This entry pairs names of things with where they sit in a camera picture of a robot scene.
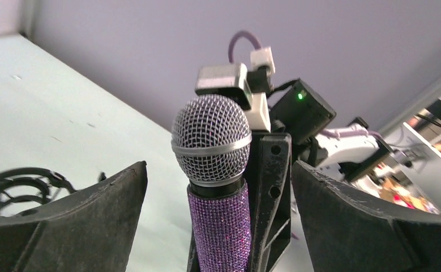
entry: screw hole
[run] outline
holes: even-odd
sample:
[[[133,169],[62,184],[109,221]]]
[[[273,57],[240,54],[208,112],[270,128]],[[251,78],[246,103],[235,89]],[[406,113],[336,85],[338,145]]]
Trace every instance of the screw hole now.
[[[26,210],[20,213],[20,216],[27,216],[27,215],[32,215],[32,214],[36,214],[37,210],[36,209],[30,209],[30,210]]]
[[[272,146],[272,148],[270,148],[270,152],[274,155],[280,154],[280,151],[280,146]]]
[[[270,192],[268,192],[272,198],[278,198],[280,196],[279,187],[273,186],[270,188]]]

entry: purple rhinestone handle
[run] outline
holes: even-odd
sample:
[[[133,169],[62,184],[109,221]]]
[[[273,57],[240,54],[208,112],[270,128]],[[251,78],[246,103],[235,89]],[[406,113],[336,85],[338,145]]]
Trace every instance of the purple rhinestone handle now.
[[[206,199],[187,187],[197,255],[202,272],[245,272],[250,253],[247,185],[234,195]]]

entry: microphone head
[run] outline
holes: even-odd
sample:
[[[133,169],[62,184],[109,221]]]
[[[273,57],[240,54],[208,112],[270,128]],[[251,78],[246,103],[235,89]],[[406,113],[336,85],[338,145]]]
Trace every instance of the microphone head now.
[[[242,108],[221,95],[202,95],[177,114],[172,150],[190,181],[203,187],[230,184],[244,172],[252,133]]]

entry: microphone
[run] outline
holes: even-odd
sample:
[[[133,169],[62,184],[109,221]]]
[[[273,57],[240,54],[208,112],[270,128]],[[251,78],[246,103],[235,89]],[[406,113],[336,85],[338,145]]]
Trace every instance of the microphone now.
[[[192,228],[200,271],[246,271],[250,212],[242,178],[252,133],[242,108],[221,95],[202,95],[177,114],[172,150],[189,178]]]

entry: tabletop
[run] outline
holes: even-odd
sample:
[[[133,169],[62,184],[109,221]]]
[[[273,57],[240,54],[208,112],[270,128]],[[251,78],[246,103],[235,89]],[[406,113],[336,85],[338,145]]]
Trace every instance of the tabletop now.
[[[82,189],[141,160],[148,188],[127,271],[186,271],[189,181],[170,132],[20,35],[0,37],[0,172],[47,168]],[[313,271],[298,215],[293,231],[275,271]]]

